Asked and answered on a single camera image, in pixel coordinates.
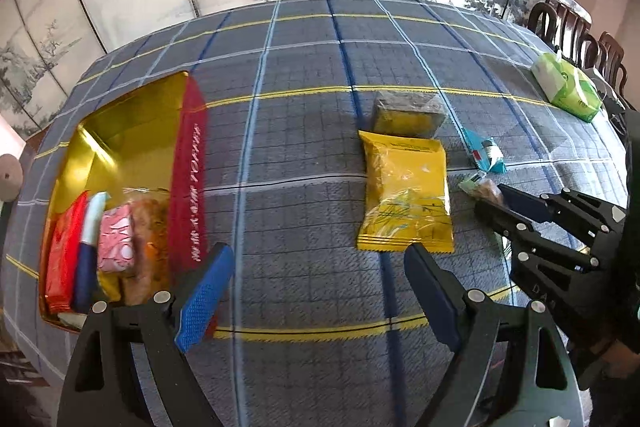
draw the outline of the table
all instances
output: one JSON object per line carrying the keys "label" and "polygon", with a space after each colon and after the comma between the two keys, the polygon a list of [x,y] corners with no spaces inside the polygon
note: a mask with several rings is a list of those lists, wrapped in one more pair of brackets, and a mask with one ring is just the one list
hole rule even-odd
{"label": "table", "polygon": [[[453,109],[447,152],[456,252],[437,255],[467,288],[523,305],[508,261],[457,189],[472,172],[458,133],[496,139],[497,182],[534,194],[570,186],[625,205],[624,149],[606,117],[550,106],[529,71],[548,48],[524,28],[413,0],[283,0],[206,16],[99,59],[53,121],[5,244],[8,329],[52,385],[75,335],[38,316],[38,248],[66,142],[124,92],[190,70],[209,102],[209,241],[236,249],[236,277],[214,339],[188,359],[226,425],[413,425],[450,353],[404,277],[401,253],[358,251],[366,128],[380,90],[438,92]],[[558,227],[545,237],[577,247]],[[167,425],[143,351],[141,380]]]}

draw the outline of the yellow snack package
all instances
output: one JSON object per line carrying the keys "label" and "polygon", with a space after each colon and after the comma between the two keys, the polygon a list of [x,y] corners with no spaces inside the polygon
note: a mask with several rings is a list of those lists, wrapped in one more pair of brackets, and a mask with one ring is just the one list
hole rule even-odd
{"label": "yellow snack package", "polygon": [[439,140],[359,131],[367,161],[359,250],[403,251],[422,243],[453,252],[447,159]]}

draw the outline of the gray tablecloth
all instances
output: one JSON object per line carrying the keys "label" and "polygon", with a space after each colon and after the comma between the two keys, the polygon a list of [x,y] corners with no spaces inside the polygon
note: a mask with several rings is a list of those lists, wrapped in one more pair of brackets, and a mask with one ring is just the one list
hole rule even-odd
{"label": "gray tablecloth", "polygon": [[[468,287],[526,302],[508,261],[457,183],[472,171],[458,132],[496,139],[496,181],[534,194],[561,187],[625,206],[624,150],[606,117],[550,107],[529,71],[548,51],[532,33],[468,10],[411,0],[284,0],[213,14],[139,39],[97,61],[47,133],[2,260],[7,327],[53,385],[75,336],[38,316],[38,248],[67,142],[86,115],[124,92],[190,70],[208,102],[210,242],[236,250],[216,338],[191,366],[226,425],[415,423],[450,354],[404,277],[401,253],[358,251],[366,128],[375,94],[411,86],[453,109],[447,151],[455,254],[437,256]],[[558,227],[543,233],[577,247]],[[143,351],[152,415],[167,425]]]}

